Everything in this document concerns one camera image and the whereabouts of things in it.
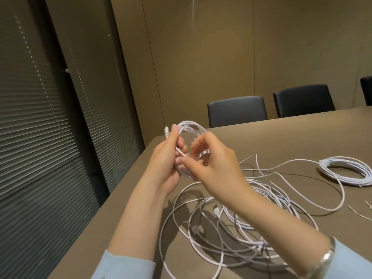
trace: table surface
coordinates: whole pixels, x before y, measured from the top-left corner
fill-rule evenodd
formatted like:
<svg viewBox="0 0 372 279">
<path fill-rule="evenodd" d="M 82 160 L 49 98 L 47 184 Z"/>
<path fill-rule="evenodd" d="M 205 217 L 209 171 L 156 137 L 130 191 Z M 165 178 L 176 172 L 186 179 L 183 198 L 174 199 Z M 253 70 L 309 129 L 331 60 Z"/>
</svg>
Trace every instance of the table surface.
<svg viewBox="0 0 372 279">
<path fill-rule="evenodd" d="M 251 122 L 240 125 L 211 129 L 229 148 L 233 149 L 238 160 L 258 154 L 261 168 L 271 168 L 284 161 L 296 158 L 319 161 L 332 156 L 347 156 L 360 159 L 372 165 L 372 107 L 337 110 L 305 116 L 287 117 L 267 121 Z M 90 278 L 113 235 L 123 213 L 130 193 L 143 174 L 155 146 L 164 140 L 159 136 L 153 139 L 137 159 L 126 176 L 120 181 L 114 192 L 97 212 L 89 225 L 81 233 L 57 267 L 50 279 Z M 254 165 L 248 160 L 243 167 Z M 337 184 L 326 180 L 317 171 L 316 165 L 307 162 L 293 162 L 277 169 L 284 173 L 287 180 L 306 197 L 315 203 L 334 208 L 340 201 Z M 163 220 L 171 211 L 171 200 L 190 184 L 190 180 L 181 178 L 170 200 L 164 205 Z M 357 216 L 347 208 L 352 206 L 357 212 L 372 217 L 372 211 L 365 200 L 372 203 L 372 187 L 345 186 L 346 200 L 341 209 L 324 215 L 325 211 L 310 205 L 296 195 L 288 186 L 279 182 L 289 197 L 303 206 L 314 219 L 319 230 L 332 235 L 339 241 L 372 261 L 372 224 Z M 193 189 L 194 193 L 208 193 L 201 185 Z M 176 212 L 176 219 L 185 225 L 193 206 Z M 206 229 L 207 235 L 215 237 L 213 231 Z M 169 222 L 164 231 L 162 248 L 166 253 L 165 261 L 177 278 L 211 278 L 216 266 L 207 263 L 195 253 L 189 241 Z M 157 268 L 155 278 L 170 278 L 162 267 L 156 254 Z M 296 278 L 291 272 L 272 273 L 253 270 L 249 267 L 223 268 L 223 278 Z"/>
</svg>

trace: hand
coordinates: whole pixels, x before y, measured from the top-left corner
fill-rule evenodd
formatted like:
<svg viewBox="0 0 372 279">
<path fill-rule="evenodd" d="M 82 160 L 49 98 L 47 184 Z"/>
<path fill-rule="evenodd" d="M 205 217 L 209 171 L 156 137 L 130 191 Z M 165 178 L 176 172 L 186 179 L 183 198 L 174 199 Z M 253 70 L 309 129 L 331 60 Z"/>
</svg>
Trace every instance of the hand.
<svg viewBox="0 0 372 279">
<path fill-rule="evenodd" d="M 210 154 L 198 155 L 209 149 Z M 198 178 L 220 203 L 231 207 L 237 196 L 253 191 L 246 181 L 233 150 L 227 148 L 211 132 L 197 137 L 190 147 L 191 157 L 177 157 L 176 165 L 184 165 Z"/>
<path fill-rule="evenodd" d="M 156 186 L 160 193 L 167 197 L 176 187 L 180 174 L 174 167 L 174 160 L 180 156 L 175 150 L 178 147 L 183 153 L 187 153 L 187 146 L 179 136 L 178 126 L 173 124 L 168 138 L 156 146 L 151 155 L 149 164 L 142 178 Z"/>
</svg>

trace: window blinds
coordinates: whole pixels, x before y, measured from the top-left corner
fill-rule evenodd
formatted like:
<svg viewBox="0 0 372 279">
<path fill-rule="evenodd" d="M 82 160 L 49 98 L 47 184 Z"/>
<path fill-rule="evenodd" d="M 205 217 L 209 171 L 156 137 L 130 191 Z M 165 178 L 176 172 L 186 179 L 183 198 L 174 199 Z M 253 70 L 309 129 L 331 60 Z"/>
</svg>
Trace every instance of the window blinds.
<svg viewBox="0 0 372 279">
<path fill-rule="evenodd" d="M 99 206 L 27 0 L 0 0 L 0 278 L 46 278 Z"/>
<path fill-rule="evenodd" d="M 105 0 L 46 2 L 112 192 L 140 152 Z"/>
</svg>

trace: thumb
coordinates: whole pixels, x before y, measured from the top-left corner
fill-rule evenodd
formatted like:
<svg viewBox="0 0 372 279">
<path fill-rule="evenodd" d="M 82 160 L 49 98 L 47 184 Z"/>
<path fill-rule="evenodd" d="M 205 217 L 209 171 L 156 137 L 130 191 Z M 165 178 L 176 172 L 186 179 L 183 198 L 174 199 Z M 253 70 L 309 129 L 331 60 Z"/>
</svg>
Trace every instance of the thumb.
<svg viewBox="0 0 372 279">
<path fill-rule="evenodd" d="M 178 130 L 178 126 L 176 124 L 172 125 L 172 130 L 170 131 L 168 138 L 167 138 L 167 144 L 171 144 L 172 147 L 177 146 L 177 140 L 180 133 Z"/>
<path fill-rule="evenodd" d="M 199 180 L 202 180 L 207 170 L 205 166 L 198 163 L 195 159 L 190 157 L 178 157 L 179 163 L 183 164 L 188 170 L 191 171 Z"/>
</svg>

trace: left hand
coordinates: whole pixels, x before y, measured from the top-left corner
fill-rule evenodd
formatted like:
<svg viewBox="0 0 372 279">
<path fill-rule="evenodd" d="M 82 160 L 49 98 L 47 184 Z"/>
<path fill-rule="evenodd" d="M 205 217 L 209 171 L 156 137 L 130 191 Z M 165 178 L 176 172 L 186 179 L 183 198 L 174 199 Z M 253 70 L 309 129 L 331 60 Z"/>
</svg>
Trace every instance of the left hand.
<svg viewBox="0 0 372 279">
<path fill-rule="evenodd" d="M 143 178 L 149 180 L 152 186 L 156 186 L 165 197 L 174 190 L 181 176 L 174 166 L 176 157 L 180 156 L 175 150 L 176 146 L 183 153 L 188 152 L 183 138 L 179 136 L 178 126 L 173 124 L 168 138 L 154 149 L 143 175 Z"/>
</svg>

